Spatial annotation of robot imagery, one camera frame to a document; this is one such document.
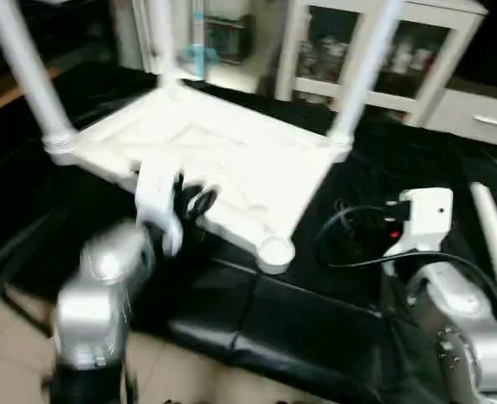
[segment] black leather surface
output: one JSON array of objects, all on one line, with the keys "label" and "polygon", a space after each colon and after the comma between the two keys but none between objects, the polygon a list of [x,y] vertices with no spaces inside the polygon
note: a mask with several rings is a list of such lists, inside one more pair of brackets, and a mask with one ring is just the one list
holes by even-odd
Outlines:
[{"label": "black leather surface", "polygon": [[[86,65],[60,77],[57,86],[81,128],[148,91],[155,80]],[[209,86],[204,91],[321,133],[332,119],[316,107]],[[135,328],[340,403],[445,402],[431,341],[411,322],[401,286],[374,268],[319,268],[312,245],[338,199],[381,203],[402,189],[441,185],[456,193],[446,250],[483,263],[482,241],[468,234],[474,215],[467,181],[480,175],[469,167],[477,167],[474,158],[488,165],[493,159],[477,149],[448,134],[363,123],[350,158],[332,168],[299,223],[288,272],[268,278],[246,252],[216,237],[189,237],[182,256],[162,262],[147,285],[135,307]],[[45,234],[26,241],[36,253],[21,263],[16,284],[54,300],[85,240],[133,215],[132,198],[77,167],[53,166],[23,100],[0,110],[0,248],[52,211]],[[383,248],[372,237],[362,241]],[[348,253],[335,245],[338,258]]]}]

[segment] glass cabinet door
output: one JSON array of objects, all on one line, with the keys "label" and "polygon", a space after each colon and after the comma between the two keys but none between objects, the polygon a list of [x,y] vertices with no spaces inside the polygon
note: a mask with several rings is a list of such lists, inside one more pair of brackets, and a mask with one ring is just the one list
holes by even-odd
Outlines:
[{"label": "glass cabinet door", "polygon": [[309,6],[309,27],[301,40],[296,77],[338,82],[351,46],[358,13]]},{"label": "glass cabinet door", "polygon": [[401,21],[374,91],[416,98],[450,32],[446,27]]},{"label": "glass cabinet door", "polygon": [[379,0],[290,0],[276,96],[293,91],[336,96],[336,85],[355,50],[366,17]]}]

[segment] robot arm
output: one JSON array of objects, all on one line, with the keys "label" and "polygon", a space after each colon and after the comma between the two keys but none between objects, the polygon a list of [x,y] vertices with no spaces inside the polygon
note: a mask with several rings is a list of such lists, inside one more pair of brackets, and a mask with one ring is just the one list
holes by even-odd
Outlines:
[{"label": "robot arm", "polygon": [[[136,221],[118,224],[82,249],[76,275],[58,296],[57,363],[50,402],[120,402],[132,305],[157,262],[176,255],[182,245],[182,225],[174,211],[176,181],[177,172],[154,162],[142,164],[135,192]],[[162,251],[153,248],[148,226],[161,230]],[[126,371],[125,383],[130,402],[133,389]]]},{"label": "robot arm", "polygon": [[[496,205],[483,185],[473,184],[472,193],[497,277]],[[452,193],[439,190],[437,198],[436,195],[436,189],[402,194],[401,199],[411,203],[410,220],[405,222],[399,242],[385,255],[413,248],[420,251],[440,248],[450,231]],[[391,266],[385,270],[387,274],[394,273]],[[424,265],[407,289],[413,316],[436,341],[452,402],[497,404],[497,320],[486,294],[458,268],[445,262]]]}]

